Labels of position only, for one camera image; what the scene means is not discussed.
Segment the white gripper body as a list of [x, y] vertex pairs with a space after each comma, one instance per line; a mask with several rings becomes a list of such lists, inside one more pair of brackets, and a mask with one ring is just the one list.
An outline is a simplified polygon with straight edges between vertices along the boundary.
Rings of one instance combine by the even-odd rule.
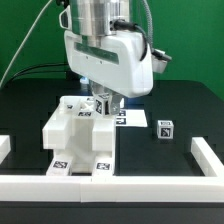
[[59, 21], [73, 72], [129, 98], [152, 90], [150, 45], [127, 6], [68, 6]]

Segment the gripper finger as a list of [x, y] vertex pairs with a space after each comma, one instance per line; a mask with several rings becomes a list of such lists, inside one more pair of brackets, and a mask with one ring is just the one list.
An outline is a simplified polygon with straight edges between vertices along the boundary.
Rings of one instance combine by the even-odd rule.
[[106, 97], [104, 87], [98, 83], [91, 83], [91, 92], [94, 98], [104, 99]]
[[120, 103], [123, 96], [120, 94], [112, 94], [109, 98], [109, 113], [117, 115], [120, 112]]

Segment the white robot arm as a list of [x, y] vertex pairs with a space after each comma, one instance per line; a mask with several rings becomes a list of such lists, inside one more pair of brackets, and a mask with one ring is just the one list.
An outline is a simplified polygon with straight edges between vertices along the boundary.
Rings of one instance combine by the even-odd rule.
[[71, 70], [90, 80], [95, 110], [115, 115], [123, 97], [153, 87], [150, 45], [130, 21], [129, 0], [65, 0], [60, 26]]

